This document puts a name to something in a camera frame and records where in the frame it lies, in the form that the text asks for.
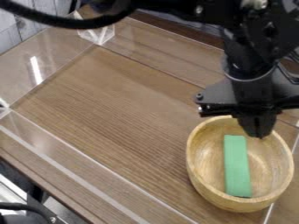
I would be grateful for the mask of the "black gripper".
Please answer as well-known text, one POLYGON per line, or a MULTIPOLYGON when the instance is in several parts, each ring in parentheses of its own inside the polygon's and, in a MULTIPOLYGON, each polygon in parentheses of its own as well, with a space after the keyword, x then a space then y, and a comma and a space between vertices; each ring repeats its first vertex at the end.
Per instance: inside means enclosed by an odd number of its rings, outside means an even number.
POLYGON ((299 109, 299 75, 276 69, 252 80, 226 77, 198 93, 195 103, 202 117, 232 115, 250 137, 267 137, 276 115, 299 109))

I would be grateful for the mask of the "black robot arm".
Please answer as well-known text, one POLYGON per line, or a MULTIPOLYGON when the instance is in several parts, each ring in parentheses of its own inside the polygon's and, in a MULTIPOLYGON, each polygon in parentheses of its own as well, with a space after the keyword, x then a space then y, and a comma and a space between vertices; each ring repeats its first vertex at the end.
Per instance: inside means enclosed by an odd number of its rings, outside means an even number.
POLYGON ((199 114, 231 115, 251 137, 270 135, 276 116, 299 109, 299 74, 280 64, 299 48, 299 0, 132 0, 138 9, 216 25, 224 79, 195 96, 199 114))

